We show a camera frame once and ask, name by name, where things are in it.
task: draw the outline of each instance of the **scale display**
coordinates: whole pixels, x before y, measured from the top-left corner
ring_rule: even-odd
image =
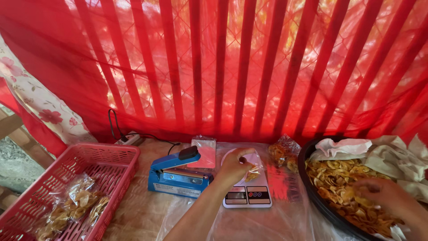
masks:
[[[244,157],[250,160],[248,157],[249,155],[255,154],[248,154]],[[223,206],[225,208],[270,208],[272,206],[272,198],[270,197],[267,183],[265,172],[262,172],[258,178],[252,179],[249,182],[238,182],[238,184],[226,194],[223,199]]]

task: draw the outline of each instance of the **power cord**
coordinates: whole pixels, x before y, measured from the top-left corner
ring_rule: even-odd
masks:
[[[116,138],[116,136],[114,135],[113,123],[111,122],[110,111],[113,111],[114,119],[115,119],[115,121],[116,121],[116,128],[117,128],[117,130],[119,131],[120,138]],[[116,116],[116,112],[115,112],[114,110],[112,110],[112,109],[109,109],[109,110],[108,110],[108,121],[110,122],[111,134],[113,135],[113,138],[114,138],[115,140],[122,140],[123,142],[126,142],[126,141],[128,140],[128,139],[126,138],[126,136],[131,136],[131,135],[136,135],[136,134],[141,135],[141,136],[151,136],[151,137],[155,138],[155,139],[156,139],[156,140],[158,140],[158,141],[161,141],[161,142],[168,142],[168,143],[172,144],[171,148],[170,148],[170,149],[169,149],[169,151],[168,151],[168,155],[169,155],[169,153],[171,152],[171,150],[172,150],[172,148],[173,148],[174,146],[178,146],[178,145],[180,145],[180,144],[181,144],[180,142],[172,143],[172,142],[169,142],[169,141],[166,141],[166,140],[161,140],[161,139],[159,139],[158,137],[156,137],[156,136],[154,136],[154,135],[152,135],[152,134],[148,134],[148,133],[130,133],[130,134],[126,134],[126,135],[124,135],[124,134],[120,131],[119,124],[117,123],[117,116]]]

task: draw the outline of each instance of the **red plastic basket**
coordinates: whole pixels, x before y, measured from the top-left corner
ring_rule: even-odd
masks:
[[[73,222],[56,241],[101,240],[120,201],[138,169],[140,150],[133,146],[81,143],[72,145],[0,216],[0,241],[33,241],[27,233],[33,224],[52,210],[49,192],[58,190],[75,175],[86,172],[97,177],[100,190],[110,202],[92,228],[82,218]]]

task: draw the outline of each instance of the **power strip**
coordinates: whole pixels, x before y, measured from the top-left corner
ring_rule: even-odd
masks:
[[[126,139],[128,139],[126,142],[123,142],[122,140],[118,140],[118,141],[116,141],[115,144],[118,144],[118,145],[132,145],[136,140],[138,140],[140,138],[140,135],[137,134],[137,132],[135,132],[135,131],[131,131],[128,134],[133,134],[133,133],[135,133],[135,135],[125,136]]]

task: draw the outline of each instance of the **hand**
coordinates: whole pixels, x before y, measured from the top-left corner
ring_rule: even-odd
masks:
[[[254,148],[237,148],[227,154],[215,180],[221,180],[224,187],[229,191],[252,168],[251,163],[248,163],[242,156],[255,153],[255,151]]]
[[[403,219],[405,222],[426,213],[425,209],[412,196],[391,180],[362,179],[355,182],[353,187],[357,196],[374,201],[390,214]]]

